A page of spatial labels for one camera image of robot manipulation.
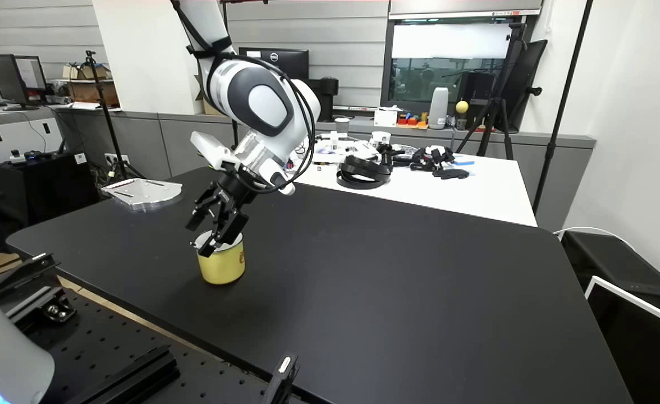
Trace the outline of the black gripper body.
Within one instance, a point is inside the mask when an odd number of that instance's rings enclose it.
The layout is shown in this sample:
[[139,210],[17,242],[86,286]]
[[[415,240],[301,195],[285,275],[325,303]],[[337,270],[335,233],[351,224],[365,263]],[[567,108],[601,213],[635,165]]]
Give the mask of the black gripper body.
[[225,222],[236,216],[245,204],[254,202],[258,188],[252,185],[247,174],[222,174],[209,185],[209,188],[197,197],[197,211]]

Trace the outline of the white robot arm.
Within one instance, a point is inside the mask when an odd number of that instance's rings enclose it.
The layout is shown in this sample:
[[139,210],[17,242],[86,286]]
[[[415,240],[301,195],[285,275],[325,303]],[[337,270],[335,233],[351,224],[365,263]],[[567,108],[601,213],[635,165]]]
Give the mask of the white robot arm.
[[242,213],[258,195],[291,195],[294,182],[315,155],[319,99],[301,79],[277,65],[234,49],[221,0],[171,0],[187,33],[187,51],[200,65],[203,96],[226,119],[247,128],[236,149],[206,132],[191,132],[194,149],[215,170],[212,186],[196,200],[187,222],[196,252],[212,257],[234,244],[247,224]]

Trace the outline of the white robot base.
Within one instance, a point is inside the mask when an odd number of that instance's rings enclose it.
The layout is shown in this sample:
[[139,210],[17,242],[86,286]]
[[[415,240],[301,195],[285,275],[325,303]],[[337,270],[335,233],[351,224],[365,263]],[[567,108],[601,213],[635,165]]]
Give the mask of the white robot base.
[[0,404],[40,404],[56,363],[0,311]]

